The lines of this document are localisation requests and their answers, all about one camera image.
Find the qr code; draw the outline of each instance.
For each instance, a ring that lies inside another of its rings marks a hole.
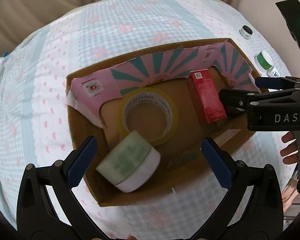
[[[195,74],[196,79],[202,78],[202,75],[201,75],[200,72],[197,72],[197,73],[194,73],[194,74]]]

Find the mattress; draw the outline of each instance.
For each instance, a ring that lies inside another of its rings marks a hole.
[[[232,38],[254,62],[262,49],[281,75],[289,75],[279,55],[249,22],[218,0],[103,0],[74,10],[25,39],[0,58],[0,207],[15,226],[18,190],[25,166],[51,165],[73,150],[67,120],[66,76],[93,63],[165,43]],[[295,165],[279,151],[284,132],[257,132],[234,155],[250,166],[271,163],[281,189]],[[51,188],[59,218],[67,222]],[[174,188],[170,195],[129,206],[100,208],[85,182],[73,189],[79,202],[111,238],[189,238],[226,193],[212,173]],[[249,188],[232,223],[248,201]]]

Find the sticker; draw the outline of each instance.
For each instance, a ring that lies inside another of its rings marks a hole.
[[[195,75],[195,78],[196,78],[196,79],[202,78],[202,75],[201,75],[200,72],[194,73],[194,75]]]
[[[88,97],[94,97],[97,94],[100,94],[104,88],[99,80],[89,80],[87,82],[82,83],[84,91],[88,95]]]
[[[228,129],[223,134],[215,138],[214,141],[216,142],[216,144],[218,144],[219,147],[221,147],[240,131],[241,129]]]

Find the pink printed paper lining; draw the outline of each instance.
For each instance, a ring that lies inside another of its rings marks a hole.
[[[235,89],[257,91],[251,82],[249,64],[229,42],[179,48],[136,57],[113,67],[75,78],[71,95],[77,102],[70,105],[83,115],[94,114],[100,118],[101,106],[110,100],[145,86],[176,78],[187,78],[190,71],[215,66]],[[93,122],[102,127],[101,121]]]

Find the blue object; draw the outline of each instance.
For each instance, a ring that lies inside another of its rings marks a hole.
[[[280,90],[284,86],[283,81],[280,78],[256,78],[255,84],[258,88],[270,88]]]
[[[77,158],[67,171],[66,182],[69,189],[79,185],[97,150],[98,141],[95,137],[91,137],[83,147],[80,146],[77,150],[74,150],[80,152],[75,152]]]
[[[6,52],[6,53],[4,53],[1,57],[6,57],[6,56],[8,56],[10,54],[10,52]]]
[[[231,171],[220,157],[218,151],[207,139],[203,139],[201,142],[201,152],[206,158],[220,186],[229,190],[232,187]]]

